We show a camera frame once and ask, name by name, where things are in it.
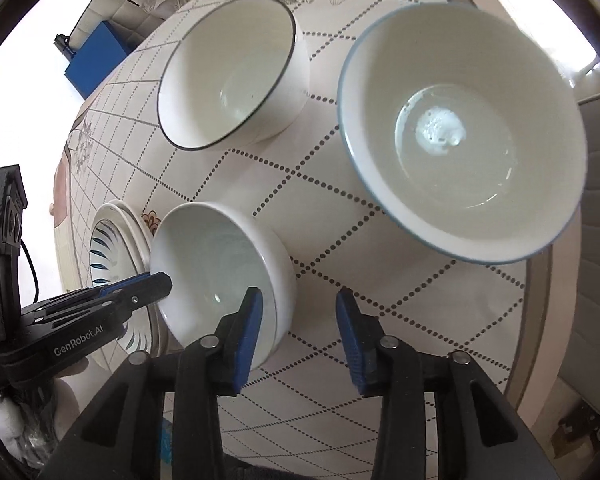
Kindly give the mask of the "blue folded mat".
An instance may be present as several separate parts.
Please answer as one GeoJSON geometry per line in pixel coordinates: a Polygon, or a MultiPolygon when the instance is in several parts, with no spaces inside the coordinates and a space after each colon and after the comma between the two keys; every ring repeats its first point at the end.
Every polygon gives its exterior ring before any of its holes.
{"type": "Polygon", "coordinates": [[[100,22],[76,51],[65,76],[84,100],[131,53],[108,22],[100,22]]]}

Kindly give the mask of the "blue leaf pattern plate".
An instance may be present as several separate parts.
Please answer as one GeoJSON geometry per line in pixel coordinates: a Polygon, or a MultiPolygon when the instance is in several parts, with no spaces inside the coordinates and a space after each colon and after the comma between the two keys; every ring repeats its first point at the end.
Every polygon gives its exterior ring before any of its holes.
{"type": "MultiPolygon", "coordinates": [[[[134,240],[125,228],[110,219],[95,221],[90,238],[90,272],[93,286],[108,286],[145,272],[134,240]]],[[[136,309],[124,324],[118,344],[127,354],[154,354],[154,342],[148,307],[136,309]]]]}

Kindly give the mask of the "folded cream chair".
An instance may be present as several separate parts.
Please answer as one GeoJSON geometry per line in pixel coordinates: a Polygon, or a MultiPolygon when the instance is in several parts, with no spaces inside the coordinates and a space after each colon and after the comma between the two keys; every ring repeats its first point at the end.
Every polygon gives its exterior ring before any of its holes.
{"type": "Polygon", "coordinates": [[[163,18],[149,14],[131,0],[91,0],[70,34],[57,34],[54,45],[71,61],[97,26],[105,23],[133,51],[163,22],[163,18]]]}

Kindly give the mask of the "black rimmed white bowl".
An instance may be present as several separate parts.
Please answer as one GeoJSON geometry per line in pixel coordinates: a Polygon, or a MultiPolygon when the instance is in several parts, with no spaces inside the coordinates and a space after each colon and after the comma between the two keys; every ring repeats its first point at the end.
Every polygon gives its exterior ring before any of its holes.
{"type": "Polygon", "coordinates": [[[159,126],[183,151],[245,148],[277,136],[310,93],[308,46],[279,0],[232,0],[186,32],[157,94],[159,126]]]}

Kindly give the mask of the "polka dot white bowl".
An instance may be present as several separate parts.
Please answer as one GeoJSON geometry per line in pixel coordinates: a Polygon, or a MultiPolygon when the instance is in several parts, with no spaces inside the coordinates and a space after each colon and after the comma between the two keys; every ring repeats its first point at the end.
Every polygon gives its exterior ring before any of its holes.
{"type": "Polygon", "coordinates": [[[337,102],[366,190],[438,252],[524,260],[579,206],[588,154],[570,85],[488,12],[422,3],[385,15],[344,60],[337,102]]]}

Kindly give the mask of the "pink floral white plate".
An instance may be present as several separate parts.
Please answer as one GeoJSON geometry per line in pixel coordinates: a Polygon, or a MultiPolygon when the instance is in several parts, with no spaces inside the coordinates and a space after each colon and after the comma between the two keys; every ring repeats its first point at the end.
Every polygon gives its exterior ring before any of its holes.
{"type": "MultiPolygon", "coordinates": [[[[149,271],[152,235],[142,219],[122,200],[98,208],[90,237],[91,282],[110,285],[149,271]]],[[[124,324],[118,344],[126,353],[166,351],[168,331],[156,304],[135,310],[124,324]]]]}

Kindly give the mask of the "grey cushioned chair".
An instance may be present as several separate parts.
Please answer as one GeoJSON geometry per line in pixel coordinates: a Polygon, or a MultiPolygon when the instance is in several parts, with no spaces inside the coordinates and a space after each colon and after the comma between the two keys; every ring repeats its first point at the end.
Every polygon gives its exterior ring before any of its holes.
{"type": "Polygon", "coordinates": [[[576,314],[560,377],[600,414],[600,95],[580,103],[588,138],[576,314]]]}

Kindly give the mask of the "plain white small bowl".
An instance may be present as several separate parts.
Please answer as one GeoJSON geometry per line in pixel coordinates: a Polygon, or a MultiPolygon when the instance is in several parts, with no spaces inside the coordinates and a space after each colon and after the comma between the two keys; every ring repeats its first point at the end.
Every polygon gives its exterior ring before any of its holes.
{"type": "Polygon", "coordinates": [[[288,252],[271,229],[229,206],[195,202],[172,209],[152,241],[150,272],[170,276],[172,290],[158,308],[183,347],[212,334],[249,287],[263,296],[254,370],[290,329],[297,280],[288,252]]]}

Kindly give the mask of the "white lower plate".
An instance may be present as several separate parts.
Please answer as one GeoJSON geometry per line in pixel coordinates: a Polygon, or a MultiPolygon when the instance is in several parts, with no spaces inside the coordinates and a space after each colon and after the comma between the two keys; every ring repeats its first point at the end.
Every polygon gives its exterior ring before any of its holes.
{"type": "Polygon", "coordinates": [[[108,205],[123,212],[130,225],[129,230],[134,233],[138,251],[142,256],[143,262],[145,266],[149,266],[151,245],[154,236],[149,231],[145,221],[130,206],[122,202],[122,200],[110,200],[108,205]]]}

